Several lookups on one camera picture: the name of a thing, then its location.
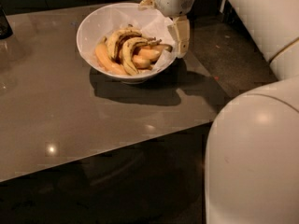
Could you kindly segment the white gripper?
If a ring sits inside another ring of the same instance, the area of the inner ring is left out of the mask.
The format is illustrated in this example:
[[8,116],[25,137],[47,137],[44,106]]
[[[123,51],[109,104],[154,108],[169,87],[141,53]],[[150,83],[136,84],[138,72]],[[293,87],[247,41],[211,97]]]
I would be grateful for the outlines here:
[[170,35],[176,42],[176,54],[183,58],[190,44],[190,21],[186,14],[192,9],[195,0],[142,0],[138,8],[154,9],[155,7],[166,17],[175,17],[168,26]]

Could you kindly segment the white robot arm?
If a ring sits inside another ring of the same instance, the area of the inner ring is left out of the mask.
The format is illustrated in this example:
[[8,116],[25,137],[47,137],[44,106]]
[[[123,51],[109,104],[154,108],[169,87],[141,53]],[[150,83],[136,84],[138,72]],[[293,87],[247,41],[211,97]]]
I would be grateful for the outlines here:
[[206,224],[299,224],[299,0],[228,0],[277,82],[247,91],[206,142]]

